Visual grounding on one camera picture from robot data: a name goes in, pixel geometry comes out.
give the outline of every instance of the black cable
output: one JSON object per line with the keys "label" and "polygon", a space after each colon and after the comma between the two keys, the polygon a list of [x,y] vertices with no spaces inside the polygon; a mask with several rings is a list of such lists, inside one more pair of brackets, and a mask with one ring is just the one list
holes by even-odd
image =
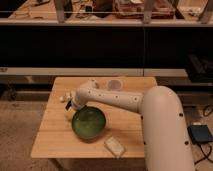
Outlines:
{"label": "black cable", "polygon": [[208,160],[209,162],[213,163],[213,161],[209,158],[209,156],[211,155],[212,153],[212,146],[210,144],[208,144],[209,146],[209,152],[206,154],[204,151],[203,151],[203,148],[202,148],[202,145],[201,144],[197,144],[197,146],[200,148],[201,152],[203,153],[204,157],[202,157],[201,159],[197,160],[194,164],[198,164],[200,163],[201,161],[203,160]]}
{"label": "black cable", "polygon": [[207,117],[213,113],[213,105],[207,105],[203,108],[203,116]]}
{"label": "black cable", "polygon": [[209,156],[210,156],[211,153],[212,153],[212,146],[211,146],[210,144],[208,144],[208,146],[209,146],[209,152],[210,152],[209,155],[206,154],[206,153],[203,151],[202,146],[200,146],[200,149],[201,149],[203,155],[207,157],[207,160],[208,160],[209,162],[213,163],[213,160],[211,160],[211,159],[209,158]]}
{"label": "black cable", "polygon": [[146,60],[146,29],[143,25],[143,59],[142,59],[142,76],[145,74],[145,60]]}

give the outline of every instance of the wooden table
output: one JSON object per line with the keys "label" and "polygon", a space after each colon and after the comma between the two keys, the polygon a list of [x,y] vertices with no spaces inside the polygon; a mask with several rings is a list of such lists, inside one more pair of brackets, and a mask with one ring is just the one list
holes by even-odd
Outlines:
{"label": "wooden table", "polygon": [[[119,79],[123,82],[123,91],[145,92],[156,86],[153,77],[92,77],[101,89],[106,89],[107,82]],[[100,108],[106,116],[105,132],[96,141],[85,143],[73,133],[67,121],[66,103],[60,103],[59,97],[75,90],[89,77],[58,77],[54,82],[40,129],[35,139],[31,156],[33,158],[113,158],[104,147],[104,141],[114,136],[125,146],[123,158],[144,158],[144,145],[139,114],[116,107],[89,102],[88,106]]]}

